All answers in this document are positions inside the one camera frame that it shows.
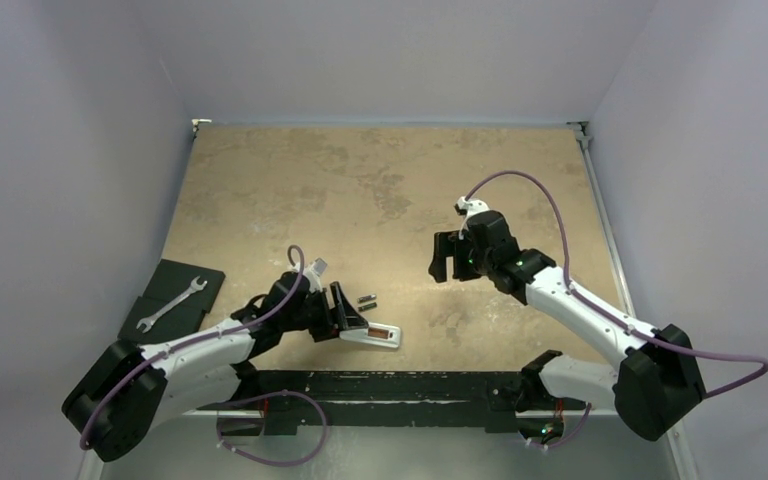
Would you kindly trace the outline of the silver black AAA battery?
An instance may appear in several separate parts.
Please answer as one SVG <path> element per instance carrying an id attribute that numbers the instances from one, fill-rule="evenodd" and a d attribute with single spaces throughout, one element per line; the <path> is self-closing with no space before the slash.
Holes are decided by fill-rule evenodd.
<path id="1" fill-rule="evenodd" d="M 369 295 L 358 297 L 357 302 L 363 304 L 363 303 L 373 302 L 376 299 L 377 299 L 376 294 L 369 294 Z"/>

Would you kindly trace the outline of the white remote control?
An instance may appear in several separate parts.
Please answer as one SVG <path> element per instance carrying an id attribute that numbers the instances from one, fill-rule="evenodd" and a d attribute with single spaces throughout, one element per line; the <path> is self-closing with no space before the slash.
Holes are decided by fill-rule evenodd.
<path id="1" fill-rule="evenodd" d="M 393 325 L 370 322 L 365 327 L 341 331 L 339 338 L 344 341 L 396 350 L 401 346 L 402 331 Z"/>

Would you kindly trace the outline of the green black AAA battery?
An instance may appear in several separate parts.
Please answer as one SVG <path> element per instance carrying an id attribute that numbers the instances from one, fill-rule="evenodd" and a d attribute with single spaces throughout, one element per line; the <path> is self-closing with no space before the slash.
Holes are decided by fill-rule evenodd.
<path id="1" fill-rule="evenodd" d="M 372 302 L 372 303 L 368 303 L 368 304 L 365 304 L 365 305 L 361 305 L 361 306 L 358 307 L 358 312 L 366 312 L 366 311 L 369 311 L 369 310 L 377 308 L 377 306 L 378 305 L 377 305 L 376 302 Z"/>

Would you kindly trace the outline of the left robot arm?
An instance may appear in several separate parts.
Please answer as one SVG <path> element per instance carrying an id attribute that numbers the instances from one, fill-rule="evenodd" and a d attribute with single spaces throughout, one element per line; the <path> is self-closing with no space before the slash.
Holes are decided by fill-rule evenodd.
<path id="1" fill-rule="evenodd" d="M 276 347 L 287 332 L 314 341 L 364 332 L 369 322 L 351 306 L 340 285 L 320 289 L 309 276 L 288 271 L 214 327 L 171 342 L 109 345 L 64 400 L 61 411 L 79 432 L 79 447 L 110 462 L 133 450 L 154 427 L 183 413 L 219 405 L 266 407 L 275 397 L 322 407 L 288 389 L 264 392 L 251 360 Z"/>

